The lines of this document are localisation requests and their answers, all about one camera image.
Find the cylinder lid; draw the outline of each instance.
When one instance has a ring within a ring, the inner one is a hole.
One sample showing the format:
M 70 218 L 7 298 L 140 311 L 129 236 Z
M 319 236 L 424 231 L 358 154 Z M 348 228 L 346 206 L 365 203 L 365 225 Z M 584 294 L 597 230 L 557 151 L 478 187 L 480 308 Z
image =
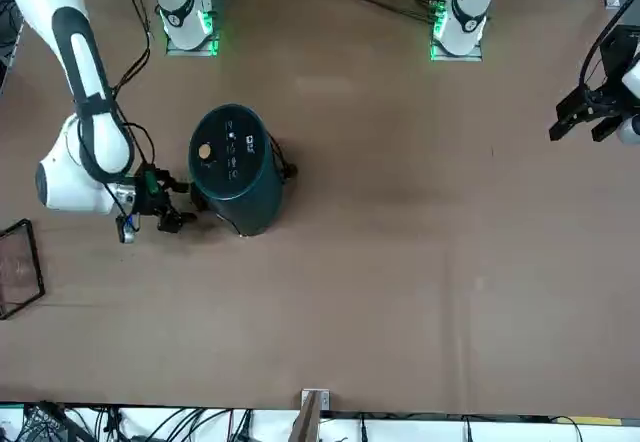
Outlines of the cylinder lid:
M 191 176 L 208 197 L 238 197 L 260 177 L 270 156 L 267 147 L 266 130 L 251 109 L 223 105 L 209 112 L 191 137 Z

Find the green led light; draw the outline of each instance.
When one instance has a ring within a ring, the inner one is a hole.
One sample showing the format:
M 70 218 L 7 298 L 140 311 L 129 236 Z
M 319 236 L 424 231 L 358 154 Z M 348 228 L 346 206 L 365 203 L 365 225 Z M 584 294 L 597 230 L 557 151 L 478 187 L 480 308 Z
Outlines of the green led light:
M 198 11 L 198 19 L 205 34 L 210 35 L 213 32 L 213 19 L 207 12 Z
M 217 57 L 219 47 L 220 47 L 220 42 L 218 41 L 218 39 L 212 40 L 211 45 L 209 46 L 211 55 L 213 55 L 214 57 Z

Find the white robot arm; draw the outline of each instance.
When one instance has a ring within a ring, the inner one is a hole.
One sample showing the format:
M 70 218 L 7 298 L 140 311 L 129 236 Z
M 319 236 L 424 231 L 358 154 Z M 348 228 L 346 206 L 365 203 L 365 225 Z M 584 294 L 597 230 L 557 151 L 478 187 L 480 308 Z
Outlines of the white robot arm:
M 114 204 L 109 190 L 131 167 L 133 148 L 116 113 L 84 0 L 15 1 L 58 57 L 75 103 L 75 114 L 38 166 L 38 197 L 52 209 L 108 213 Z
M 158 230 L 177 232 L 193 214 L 177 211 L 168 190 L 186 193 L 189 185 L 143 160 L 134 174 L 132 137 L 109 87 L 89 25 L 84 0 L 15 0 L 24 20 L 44 39 L 64 68 L 73 93 L 75 114 L 63 124 L 53 148 L 36 171 L 42 203 L 51 209 L 107 214 L 120 209 L 116 226 L 121 242 L 133 242 L 133 215 L 158 217 Z M 205 38 L 191 24 L 191 10 L 173 35 L 184 45 Z M 128 213 L 124 206 L 130 206 Z
M 211 11 L 211 0 L 157 0 L 165 30 L 176 47 L 192 50 L 212 33 L 204 22 Z
M 442 48 L 455 56 L 469 54 L 482 38 L 491 0 L 444 0 L 446 12 L 434 33 Z

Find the tabletop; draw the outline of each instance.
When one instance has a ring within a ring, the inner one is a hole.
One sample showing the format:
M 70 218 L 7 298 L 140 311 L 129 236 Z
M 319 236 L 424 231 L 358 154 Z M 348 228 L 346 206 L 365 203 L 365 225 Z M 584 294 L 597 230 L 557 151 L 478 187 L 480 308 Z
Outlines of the tabletop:
M 156 39 L 119 101 L 178 178 L 211 109 L 261 116 L 299 177 L 255 238 L 144 220 L 125 246 L 114 216 L 43 208 L 73 104 L 25 29 L 0 225 L 33 221 L 48 294 L 0 322 L 0 399 L 293 408 L 316 387 L 334 409 L 640 415 L 640 151 L 547 135 L 601 0 L 494 0 L 479 63 L 431 62 L 425 25 L 359 0 L 224 3 L 217 58 Z M 115 83 L 142 29 L 129 0 L 87 7 Z

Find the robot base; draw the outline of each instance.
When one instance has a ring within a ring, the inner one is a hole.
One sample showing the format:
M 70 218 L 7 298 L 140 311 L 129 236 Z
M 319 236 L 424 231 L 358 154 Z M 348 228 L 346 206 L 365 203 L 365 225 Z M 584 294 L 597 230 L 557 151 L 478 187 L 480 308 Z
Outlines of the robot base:
M 190 57 L 217 57 L 220 46 L 220 29 L 222 26 L 222 0 L 199 0 L 203 13 L 199 16 L 203 26 L 204 39 L 202 43 L 191 50 L 184 50 L 176 46 L 171 40 L 169 33 L 167 35 L 165 51 L 171 56 L 190 56 Z

